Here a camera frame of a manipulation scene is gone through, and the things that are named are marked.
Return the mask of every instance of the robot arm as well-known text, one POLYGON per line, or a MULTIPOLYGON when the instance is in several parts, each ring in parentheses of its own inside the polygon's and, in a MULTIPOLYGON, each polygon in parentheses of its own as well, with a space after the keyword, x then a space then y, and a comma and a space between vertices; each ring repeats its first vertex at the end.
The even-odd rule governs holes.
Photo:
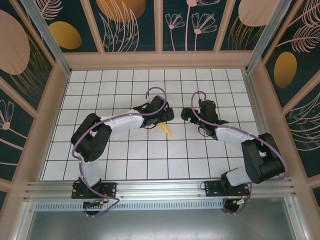
MULTIPOLYGON (((222 126, 228 123, 225 120, 219 120, 215 102, 210 100, 202 101, 200 99, 199 107, 200 113, 198 111, 196 113, 207 122, 222 126)), ((191 108, 184 108, 181 117, 185 121, 199 125, 199 128, 204 129, 205 133, 213 139, 229 143, 242 150, 244 167, 233 169, 221 175, 220 183, 225 192, 241 184, 251 182, 259 184, 285 171, 281 160, 267 146, 262 145, 247 134, 232 128, 215 127, 206 124, 196 118, 191 108)), ((278 151, 277 145, 269 133, 264 133, 258 137, 278 151)))
MULTIPOLYGON (((81 158, 83 175, 92 188, 99 188, 101 179, 99 177, 99 157, 105 151, 111 136, 130 129, 144 128, 168 122, 174 119, 173 109, 166 103, 166 107, 155 115, 141 116, 132 115, 136 113, 145 114, 158 110, 164 104, 164 99, 156 96, 150 103, 134 107, 129 112, 121 114, 115 120, 101 124, 93 129, 95 134, 87 134, 76 148, 76 154, 81 158)), ((95 113, 89 114, 71 138, 71 143, 76 144, 78 139, 94 124, 110 117, 99 117, 95 113)))

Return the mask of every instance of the silver metal surface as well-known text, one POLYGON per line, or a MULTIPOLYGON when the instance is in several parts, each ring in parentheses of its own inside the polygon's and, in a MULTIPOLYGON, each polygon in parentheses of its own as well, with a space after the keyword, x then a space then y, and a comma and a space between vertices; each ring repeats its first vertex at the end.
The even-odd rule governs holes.
POLYGON ((248 73, 252 73, 259 59, 261 58, 262 53, 266 49, 269 41, 272 39, 274 33, 277 31, 279 24, 281 23, 283 16, 287 12, 290 6, 291 0, 279 0, 278 4, 273 11, 269 22, 265 25, 265 28, 257 41, 253 52, 248 60, 246 65, 248 73))
POLYGON ((246 72, 246 70, 242 69, 241 71, 242 71, 244 85, 248 93, 248 97, 250 100, 250 104, 251 104, 251 108, 252 108, 252 112, 254 115, 254 120, 255 120, 258 132, 259 134, 268 133, 269 128, 268 128, 267 121, 259 101, 259 97, 255 88, 254 82, 252 81, 252 78, 246 72))
MULTIPOLYGON (((208 199, 205 191, 200 189, 204 181, 219 180, 137 180, 117 181, 116 197, 121 200, 187 200, 208 199)), ((72 181, 30 182, 24 194, 26 201, 74 201, 71 199, 72 181)), ((295 190, 290 178, 282 181, 265 181, 253 184, 253 198, 292 197, 295 190)))
POLYGON ((58 46, 54 36, 52 35, 46 21, 41 16, 35 1, 30 1, 30 0, 20 0, 20 1, 23 4, 26 12, 29 14, 30 18, 32 19, 37 30, 43 37, 45 43, 50 48, 57 62, 60 64, 62 70, 68 76, 70 74, 70 67, 68 65, 68 62, 63 52, 61 51, 61 48, 58 46))
POLYGON ((284 200, 255 198, 239 215, 221 209, 35 212, 28 240, 292 240, 284 200))

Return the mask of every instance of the yellow object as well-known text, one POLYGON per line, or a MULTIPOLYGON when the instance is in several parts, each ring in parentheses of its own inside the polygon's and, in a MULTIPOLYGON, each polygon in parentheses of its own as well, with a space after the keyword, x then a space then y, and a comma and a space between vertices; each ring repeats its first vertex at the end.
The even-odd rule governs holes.
POLYGON ((274 81, 279 88, 286 88, 294 79, 297 71, 297 60, 291 52, 280 54, 274 65, 274 81))
POLYGON ((56 42, 65 49, 80 47, 82 40, 79 32, 65 21, 55 21, 49 26, 56 42))
POLYGON ((96 0, 96 3, 106 17, 119 23, 129 21, 128 18, 125 19, 123 3, 128 11, 133 12, 136 19, 141 17, 146 9, 146 0, 96 0))
POLYGON ((28 66, 29 58, 26 31, 13 16, 0 10, 0 69, 11 75, 19 75, 28 66))
POLYGON ((261 27, 269 22, 279 0, 241 0, 240 21, 249 27, 261 27))
POLYGON ((158 123, 157 126, 159 126, 163 131, 165 131, 165 133, 168 134, 170 137, 174 138, 170 131, 170 128, 165 122, 158 123))

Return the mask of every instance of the white tile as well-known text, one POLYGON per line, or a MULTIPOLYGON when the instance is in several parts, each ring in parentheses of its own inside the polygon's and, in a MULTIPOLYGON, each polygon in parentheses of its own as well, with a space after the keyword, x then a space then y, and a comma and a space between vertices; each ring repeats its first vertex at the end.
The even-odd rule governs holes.
POLYGON ((67 160, 70 145, 70 142, 53 142, 48 160, 67 160))
POLYGON ((247 89, 246 89, 246 85, 244 81, 229 81, 230 86, 231 86, 231 92, 233 93, 246 93, 247 89))
POLYGON ((179 69, 166 69, 165 71, 166 81, 180 81, 180 70, 179 69))
POLYGON ((206 94, 215 92, 213 81, 198 81, 198 89, 206 94))
POLYGON ((159 126, 149 129, 148 137, 149 140, 167 140, 167 134, 159 126))
POLYGON ((148 160, 148 179, 167 179, 168 161, 167 159, 148 160))
POLYGON ((132 94, 146 94, 149 88, 147 81, 135 81, 132 86, 132 94))
POLYGON ((107 167, 107 161, 99 160, 99 176, 102 180, 105 180, 106 178, 106 167, 107 167))
MULTIPOLYGON (((153 88, 153 87, 158 87, 158 88, 162 88, 164 91, 166 90, 166 87, 165 87, 165 81, 150 81, 149 82, 149 89, 150 88, 153 88)), ((150 94, 152 95, 160 95, 163 97, 164 93, 160 90, 160 89, 152 89, 150 91, 150 94)))
POLYGON ((86 80, 87 71, 72 71, 70 83, 83 83, 86 80))
POLYGON ((221 178, 221 174, 229 171, 228 159, 209 158, 209 169, 211 178, 221 178))
POLYGON ((129 139, 131 141, 147 141, 148 130, 145 128, 131 129, 129 132, 129 139))
POLYGON ((188 179, 189 168, 187 159, 169 159, 169 179, 188 179))
POLYGON ((106 163, 106 180, 125 180, 127 160, 108 160, 106 163))
POLYGON ((236 107, 250 107, 248 94, 246 93, 233 93, 233 100, 236 107))
POLYGON ((132 82, 117 82, 115 94, 131 94, 132 82))
POLYGON ((114 95, 99 95, 97 109, 113 109, 114 108, 114 95))
POLYGON ((242 80, 242 73, 240 69, 227 69, 226 73, 228 74, 229 80, 242 80))
POLYGON ((101 82, 100 84, 100 95, 114 95, 116 93, 116 83, 115 82, 101 82))
POLYGON ((80 177, 79 162, 78 161, 68 161, 66 163, 64 181, 77 180, 80 177))
POLYGON ((217 93, 216 102, 219 108, 235 106, 234 99, 231 93, 217 93))
POLYGON ((210 178, 208 159, 189 159, 189 172, 191 179, 210 178))
POLYGON ((112 112, 113 112, 112 109, 97 109, 97 110, 95 110, 95 114, 98 117, 110 117, 110 116, 112 116, 112 112))
POLYGON ((255 117, 251 107, 236 107, 236 113, 239 118, 239 122, 254 122, 255 117))
MULTIPOLYGON (((190 108, 191 107, 191 97, 192 97, 192 94, 182 94, 183 107, 184 108, 190 108)), ((194 98, 193 98, 193 106, 194 107, 199 107, 198 99, 199 99, 199 97, 197 95, 194 96, 194 98)))
POLYGON ((198 125, 195 124, 186 124, 185 125, 185 133, 186 133, 186 139, 187 140, 204 140, 205 137, 202 136, 200 133, 203 134, 203 132, 198 132, 198 125))
POLYGON ((116 82, 118 70, 104 70, 102 72, 101 82, 116 82))
POLYGON ((245 166, 243 157, 228 157, 230 170, 242 168, 245 166))
POLYGON ((226 153, 228 155, 228 158, 230 158, 230 157, 242 157, 243 156, 242 150, 232 146, 231 144, 225 143, 225 147, 226 147, 226 153))
POLYGON ((132 99, 131 99, 131 106, 137 107, 140 106, 142 104, 145 104, 147 102, 145 95, 132 95, 132 99))
POLYGON ((129 141, 128 159, 147 159, 147 141, 129 141))
POLYGON ((115 95, 114 108, 115 109, 130 109, 131 108, 131 95, 115 95))
POLYGON ((86 82, 101 82, 102 70, 90 70, 86 74, 86 82))
POLYGON ((149 70, 149 80, 150 81, 164 81, 165 80, 165 70, 164 69, 150 69, 149 70))
POLYGON ((127 159, 128 142, 127 141, 111 141, 109 142, 108 160, 127 159))
POLYGON ((183 124, 185 121, 181 118, 182 108, 173 108, 174 119, 170 121, 171 124, 183 124))
POLYGON ((206 158, 207 149, 205 140, 187 140, 188 158, 206 158))
POLYGON ((149 141, 148 159, 166 159, 167 141, 149 141))
POLYGON ((255 122, 240 122, 240 128, 248 133, 258 136, 258 129, 255 122))
POLYGON ((180 69, 180 73, 183 81, 197 80, 195 69, 180 69))
POLYGON ((100 82, 86 82, 83 87, 82 95, 98 95, 100 82))
POLYGON ((208 158, 227 157, 225 143, 214 139, 206 140, 206 150, 208 158))
POLYGON ((183 123, 175 123, 167 125, 173 135, 173 138, 168 135, 168 140, 185 140, 186 139, 186 131, 185 125, 183 123))
POLYGON ((216 93, 231 93, 229 81, 213 81, 216 93))
POLYGON ((44 181, 62 181, 65 174, 67 161, 47 161, 44 181))
POLYGON ((110 141, 128 141, 129 131, 122 131, 110 137, 110 141))
POLYGON ((130 82, 133 80, 134 71, 133 70, 119 70, 118 72, 118 82, 130 82))
POLYGON ((62 109, 78 109, 80 104, 81 96, 65 96, 62 109))
POLYGON ((58 125, 74 125, 77 114, 77 110, 61 110, 58 125))
POLYGON ((72 135, 74 134, 73 125, 59 125, 56 127, 53 141, 54 142, 70 142, 72 135))
POLYGON ((147 179, 147 160, 128 160, 126 179, 147 179))
POLYGON ((184 94, 193 94, 198 91, 198 85, 196 81, 182 81, 182 92, 184 94))
POLYGON ((166 81, 165 93, 167 94, 181 94, 181 81, 166 81))
POLYGON ((133 71, 133 81, 148 81, 149 80, 149 70, 139 69, 133 71))
POLYGON ((82 96, 79 109, 96 109, 98 95, 82 96))
POLYGON ((228 80, 225 69, 211 69, 213 80, 228 80))
POLYGON ((234 107, 219 107, 220 119, 227 122, 238 122, 237 112, 234 107))
POLYGON ((75 124, 81 125, 89 114, 94 114, 95 112, 96 112, 95 109, 79 110, 78 116, 76 117, 75 124))
POLYGON ((212 80, 210 69, 196 69, 196 79, 201 80, 212 80))
POLYGON ((166 101, 171 108, 182 108, 182 94, 167 94, 166 101))
POLYGON ((71 82, 68 84, 65 95, 82 95, 82 90, 84 89, 84 83, 82 82, 71 82))
POLYGON ((168 141, 168 158, 187 158, 187 145, 185 140, 168 141))

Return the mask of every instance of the dark green wallpaper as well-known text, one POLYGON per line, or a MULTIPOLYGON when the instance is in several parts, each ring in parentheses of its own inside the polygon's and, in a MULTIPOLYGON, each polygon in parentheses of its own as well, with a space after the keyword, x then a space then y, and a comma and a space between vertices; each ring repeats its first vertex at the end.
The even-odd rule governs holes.
POLYGON ((212 51, 226 2, 197 1, 192 6, 188 1, 164 0, 163 51, 212 51))
POLYGON ((120 0, 90 0, 90 4, 104 51, 156 50, 153 0, 123 0, 125 7, 120 0))
POLYGON ((80 0, 37 0, 35 3, 62 52, 97 52, 80 0))
POLYGON ((320 70, 319 6, 303 2, 265 64, 282 107, 320 70))
POLYGON ((284 17, 282 18, 282 21, 280 22, 278 28, 276 29, 275 33, 273 34, 272 38, 270 39, 268 45, 266 46, 266 48, 264 49, 263 53, 262 53, 262 58, 265 57, 265 55, 267 54, 271 44, 274 42, 276 36, 278 35, 278 32, 280 31, 280 29, 282 28, 284 22, 286 21, 289 13, 291 12, 292 8, 294 7, 294 5, 296 4, 297 0, 291 0, 290 6, 288 8, 288 10, 286 11, 284 17))
POLYGON ((320 174, 320 84, 285 116, 308 178, 320 174))
POLYGON ((9 0, 0 2, 0 19, 0 77, 37 109, 52 65, 9 0))
POLYGON ((0 213, 1 213, 2 206, 5 203, 6 196, 7 196, 6 192, 0 191, 0 213))
POLYGON ((0 178, 11 181, 34 119, 2 90, 0 112, 0 178))

